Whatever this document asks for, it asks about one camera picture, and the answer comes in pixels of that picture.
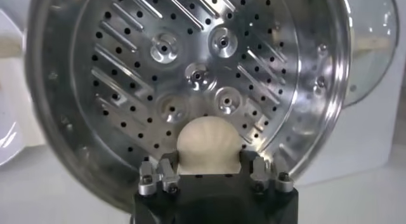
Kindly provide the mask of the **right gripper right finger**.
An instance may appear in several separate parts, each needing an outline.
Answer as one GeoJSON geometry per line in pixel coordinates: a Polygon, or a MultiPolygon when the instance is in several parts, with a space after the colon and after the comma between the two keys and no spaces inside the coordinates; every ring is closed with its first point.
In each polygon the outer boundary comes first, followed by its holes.
{"type": "Polygon", "coordinates": [[[294,190],[294,180],[287,171],[278,168],[275,161],[269,162],[254,151],[242,150],[240,163],[240,172],[248,175],[256,194],[270,191],[288,194],[294,190]]]}

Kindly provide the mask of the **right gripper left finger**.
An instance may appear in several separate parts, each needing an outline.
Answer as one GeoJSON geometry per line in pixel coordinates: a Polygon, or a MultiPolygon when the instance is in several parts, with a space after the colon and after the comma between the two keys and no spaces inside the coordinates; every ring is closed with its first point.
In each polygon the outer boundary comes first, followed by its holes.
{"type": "Polygon", "coordinates": [[[180,175],[178,167],[178,152],[164,154],[155,168],[150,161],[143,161],[140,166],[138,193],[140,195],[154,195],[159,190],[168,194],[178,192],[180,175]]]}

